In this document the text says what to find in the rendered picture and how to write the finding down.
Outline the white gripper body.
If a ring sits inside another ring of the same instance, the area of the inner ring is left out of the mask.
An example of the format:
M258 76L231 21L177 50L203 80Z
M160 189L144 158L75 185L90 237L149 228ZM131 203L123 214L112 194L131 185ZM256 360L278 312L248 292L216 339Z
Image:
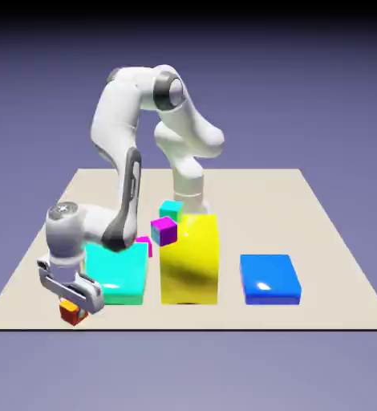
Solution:
M59 282L45 265L39 265L41 284L58 297L69 300L80 309L95 314L104 307L103 289L94 279L75 272L72 282Z

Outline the small orange cube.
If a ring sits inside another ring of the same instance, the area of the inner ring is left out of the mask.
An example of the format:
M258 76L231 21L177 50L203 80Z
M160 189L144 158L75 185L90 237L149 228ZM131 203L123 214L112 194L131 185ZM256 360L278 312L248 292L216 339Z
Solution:
M71 326L76 326L88 317L88 312L67 299L60 299L59 312L61 319Z

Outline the small magenta cube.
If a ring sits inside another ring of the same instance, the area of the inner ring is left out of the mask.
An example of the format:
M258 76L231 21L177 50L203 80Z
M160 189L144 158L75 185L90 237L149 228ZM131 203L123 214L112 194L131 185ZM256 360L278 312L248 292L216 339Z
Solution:
M136 238L136 242L144 243L148 247L148 257L152 257L152 241L149 236L140 236Z

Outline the small purple cube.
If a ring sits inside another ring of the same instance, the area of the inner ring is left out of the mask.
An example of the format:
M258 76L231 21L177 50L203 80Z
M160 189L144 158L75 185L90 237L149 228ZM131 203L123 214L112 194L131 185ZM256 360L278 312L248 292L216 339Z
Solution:
M151 238L158 246L167 246L177 241L178 225L170 217L151 221Z

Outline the small cyan cube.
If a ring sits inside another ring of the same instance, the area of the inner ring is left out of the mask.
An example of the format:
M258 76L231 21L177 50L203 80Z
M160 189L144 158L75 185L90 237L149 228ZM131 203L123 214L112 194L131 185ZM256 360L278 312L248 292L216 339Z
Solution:
M164 201L159 209L160 218L171 218L175 223L180 223L182 219L183 202L182 201Z

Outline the large cyan box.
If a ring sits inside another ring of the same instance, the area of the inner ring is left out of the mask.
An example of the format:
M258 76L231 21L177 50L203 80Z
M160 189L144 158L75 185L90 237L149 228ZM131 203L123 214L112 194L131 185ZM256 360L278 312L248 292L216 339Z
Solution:
M96 244L87 244L85 274L103 290L105 305L142 305L148 270L148 246L134 243L115 253Z

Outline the large yellow box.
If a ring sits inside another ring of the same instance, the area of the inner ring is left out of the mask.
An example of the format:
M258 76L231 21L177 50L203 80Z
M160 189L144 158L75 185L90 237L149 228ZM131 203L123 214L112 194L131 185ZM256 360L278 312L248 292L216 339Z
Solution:
M185 214L177 225L177 240L160 248L161 302L217 304L219 269L217 216Z

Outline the large blue box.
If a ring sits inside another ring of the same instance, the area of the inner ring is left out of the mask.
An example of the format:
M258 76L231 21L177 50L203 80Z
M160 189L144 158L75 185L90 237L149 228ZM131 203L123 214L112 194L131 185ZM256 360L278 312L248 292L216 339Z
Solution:
M241 254L240 272L246 304L300 304L302 286L288 254Z

